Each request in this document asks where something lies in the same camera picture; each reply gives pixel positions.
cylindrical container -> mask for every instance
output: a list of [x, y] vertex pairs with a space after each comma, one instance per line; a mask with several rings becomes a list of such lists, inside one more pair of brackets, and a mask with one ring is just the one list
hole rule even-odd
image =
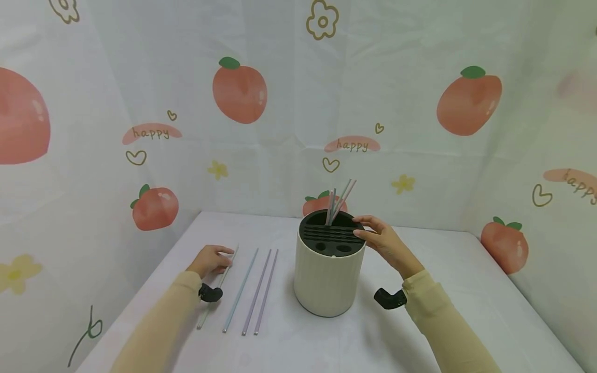
[[294, 293], [307, 311], [334, 317], [355, 301], [365, 241], [352, 233], [363, 226], [350, 214], [340, 211], [332, 226], [325, 225], [326, 214], [312, 212], [299, 225]]

flower outline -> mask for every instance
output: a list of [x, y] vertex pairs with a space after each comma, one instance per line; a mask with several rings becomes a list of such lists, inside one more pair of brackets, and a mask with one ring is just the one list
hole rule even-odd
[[10, 288], [14, 295], [21, 295], [26, 289], [25, 280], [41, 270], [41, 264], [33, 263], [33, 257], [29, 254], [19, 255], [10, 265], [0, 263], [0, 294]]
[[336, 34], [339, 19], [340, 13], [336, 7], [327, 5], [325, 0], [315, 0], [311, 4], [311, 15], [307, 18], [307, 32], [317, 41], [324, 37], [332, 38]]
[[219, 180], [222, 176], [228, 177], [228, 167], [215, 160], [211, 161], [211, 167], [207, 168], [207, 172], [213, 174], [216, 177], [216, 180]]
[[54, 13], [62, 22], [70, 24], [79, 21], [79, 11], [76, 9], [76, 0], [48, 0]]
[[414, 177], [408, 177], [406, 174], [400, 175], [400, 179], [398, 181], [394, 181], [392, 186], [396, 188], [396, 194], [400, 195], [404, 190], [410, 191], [413, 190], [415, 183]]

right hand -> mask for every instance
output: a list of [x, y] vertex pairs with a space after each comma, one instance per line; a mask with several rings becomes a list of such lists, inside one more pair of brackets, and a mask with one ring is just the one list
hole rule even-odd
[[425, 269], [394, 229], [383, 220], [372, 215], [364, 215], [354, 217], [352, 221], [372, 229], [355, 229], [353, 233], [358, 238], [365, 240], [367, 246], [377, 251], [388, 264], [400, 273], [403, 279], [406, 280]]
[[234, 254], [234, 250], [219, 245], [206, 245], [199, 251], [187, 271], [196, 272], [202, 279], [210, 272], [223, 273], [226, 267], [232, 265], [232, 260], [222, 253]]

green stem drawing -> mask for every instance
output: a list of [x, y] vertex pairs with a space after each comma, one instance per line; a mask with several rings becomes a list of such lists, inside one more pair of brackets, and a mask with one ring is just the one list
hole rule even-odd
[[[76, 343], [73, 353], [70, 354], [69, 364], [68, 364], [67, 368], [70, 368], [70, 364], [73, 361], [73, 356], [75, 355], [76, 349], [78, 349], [81, 342], [83, 342], [83, 338], [85, 338], [85, 336], [88, 336], [90, 339], [95, 339], [95, 338], [99, 337], [99, 335], [101, 334], [101, 331], [104, 328], [104, 322], [102, 320], [98, 320], [98, 321], [94, 322], [93, 324], [92, 324], [92, 322], [93, 322], [93, 305], [91, 305], [91, 311], [89, 313], [89, 325], [87, 326], [87, 330], [85, 331], [85, 333], [83, 333], [83, 335], [81, 336], [79, 341]], [[97, 333], [96, 335], [93, 335], [91, 330], [93, 328], [95, 328], [97, 324], [100, 324], [100, 332]]]

white table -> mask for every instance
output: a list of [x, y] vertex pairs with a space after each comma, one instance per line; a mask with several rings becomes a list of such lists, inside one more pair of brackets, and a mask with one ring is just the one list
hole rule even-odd
[[[395, 292], [401, 278], [368, 249], [354, 305], [332, 319], [299, 305], [293, 292], [299, 219], [203, 212], [164, 258], [141, 290], [98, 342], [78, 373], [108, 373], [135, 325], [207, 244], [236, 247], [223, 285], [224, 296], [203, 329], [200, 312], [181, 336], [172, 371], [187, 372], [439, 372], [426, 339], [404, 308], [384, 310], [374, 300], [379, 287]], [[396, 228], [433, 277], [441, 282], [503, 372], [582, 373], [479, 241], [469, 233]], [[259, 254], [227, 334], [222, 328], [255, 249]], [[241, 331], [267, 252], [280, 249], [258, 336], [257, 321], [269, 270], [247, 336]]]

